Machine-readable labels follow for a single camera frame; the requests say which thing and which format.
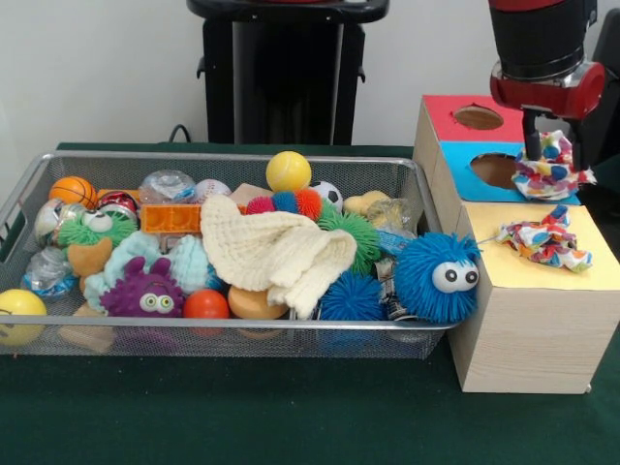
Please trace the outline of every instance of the soccer ball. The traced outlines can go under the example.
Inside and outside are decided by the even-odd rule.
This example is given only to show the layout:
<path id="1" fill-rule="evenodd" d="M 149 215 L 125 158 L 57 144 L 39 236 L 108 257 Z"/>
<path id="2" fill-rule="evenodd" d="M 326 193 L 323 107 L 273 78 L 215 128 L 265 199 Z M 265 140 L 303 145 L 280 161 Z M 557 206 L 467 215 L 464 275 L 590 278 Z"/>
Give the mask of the soccer ball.
<path id="1" fill-rule="evenodd" d="M 342 198 L 342 194 L 340 191 L 327 181 L 314 182 L 310 189 L 314 189 L 319 193 L 322 199 L 326 199 L 330 201 L 340 213 L 342 213 L 342 206 L 344 205 L 344 199 Z"/>

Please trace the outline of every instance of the shape sorter box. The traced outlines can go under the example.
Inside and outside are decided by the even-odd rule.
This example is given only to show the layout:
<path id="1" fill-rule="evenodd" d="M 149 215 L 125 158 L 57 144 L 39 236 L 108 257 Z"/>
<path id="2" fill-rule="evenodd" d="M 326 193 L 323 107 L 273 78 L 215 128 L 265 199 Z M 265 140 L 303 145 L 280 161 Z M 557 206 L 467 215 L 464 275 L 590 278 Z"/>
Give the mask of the shape sorter box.
<path id="1" fill-rule="evenodd" d="M 473 126 L 475 111 L 470 120 L 457 117 L 471 107 L 481 109 L 481 119 L 499 118 L 482 121 L 487 129 L 468 127 L 459 119 Z M 422 99 L 414 159 L 444 232 L 469 234 L 482 249 L 478 310 L 450 332 L 452 355 L 464 391 L 583 393 L 620 321 L 620 264 L 576 198 L 563 203 L 569 232 L 593 254 L 590 269 L 575 274 L 531 263 L 492 240 L 501 225 L 540 221 L 555 206 L 527 202 L 512 187 L 520 121 L 518 111 L 490 97 Z"/>

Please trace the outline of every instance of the knitted blanket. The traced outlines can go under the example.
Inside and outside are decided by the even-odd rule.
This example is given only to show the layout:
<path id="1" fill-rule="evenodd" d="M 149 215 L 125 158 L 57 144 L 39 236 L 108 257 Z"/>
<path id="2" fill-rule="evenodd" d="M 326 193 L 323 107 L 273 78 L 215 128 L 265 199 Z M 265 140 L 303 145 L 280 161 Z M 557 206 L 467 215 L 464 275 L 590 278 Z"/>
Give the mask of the knitted blanket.
<path id="1" fill-rule="evenodd" d="M 355 258 L 356 240 L 322 231 L 305 216 L 270 212 L 242 216 L 234 201 L 211 196 L 202 205 L 202 243 L 218 276 L 246 291 L 267 292 L 307 320 L 319 299 Z"/>

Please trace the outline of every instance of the metal basket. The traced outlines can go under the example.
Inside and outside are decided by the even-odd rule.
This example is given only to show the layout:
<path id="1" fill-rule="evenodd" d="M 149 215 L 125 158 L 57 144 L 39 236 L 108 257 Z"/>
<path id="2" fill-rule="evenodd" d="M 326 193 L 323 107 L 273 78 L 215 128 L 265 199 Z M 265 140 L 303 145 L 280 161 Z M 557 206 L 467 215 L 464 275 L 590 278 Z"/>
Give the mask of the metal basket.
<path id="1" fill-rule="evenodd" d="M 235 188 L 264 185 L 269 160 L 260 155 L 59 151 L 33 162 L 0 210 L 0 225 L 13 225 L 0 253 L 0 289 L 18 288 L 36 245 L 33 224 L 47 193 L 59 178 L 82 176 L 99 188 L 136 189 L 156 170 L 175 169 L 195 179 L 215 178 Z M 328 179 L 344 197 L 381 190 L 393 198 L 422 202 L 421 223 L 439 231 L 424 174 L 411 160 L 308 157 L 315 179 Z M 451 325 L 423 322 L 318 322 L 139 318 L 78 318 L 84 302 L 78 290 L 47 307 L 45 317 L 0 316 L 0 354 L 93 355 L 67 342 L 62 331 L 106 332 L 111 356 L 181 357 L 382 357 L 425 358 Z M 18 325 L 43 326 L 32 343 L 1 344 L 2 333 Z"/>

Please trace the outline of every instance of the yellow ball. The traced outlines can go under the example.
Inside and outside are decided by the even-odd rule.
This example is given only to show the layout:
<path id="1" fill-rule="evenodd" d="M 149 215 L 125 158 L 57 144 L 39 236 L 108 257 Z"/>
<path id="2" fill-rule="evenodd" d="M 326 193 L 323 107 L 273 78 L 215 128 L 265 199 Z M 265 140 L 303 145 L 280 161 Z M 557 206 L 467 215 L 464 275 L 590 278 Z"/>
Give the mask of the yellow ball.
<path id="1" fill-rule="evenodd" d="M 47 315 L 46 305 L 30 291 L 11 289 L 0 294 L 0 315 Z M 4 346 L 25 346 L 43 332 L 42 325 L 0 324 L 0 344 Z"/>
<path id="2" fill-rule="evenodd" d="M 303 155 L 280 152 L 269 160 L 266 178 L 273 192 L 298 191 L 310 185 L 312 169 Z"/>

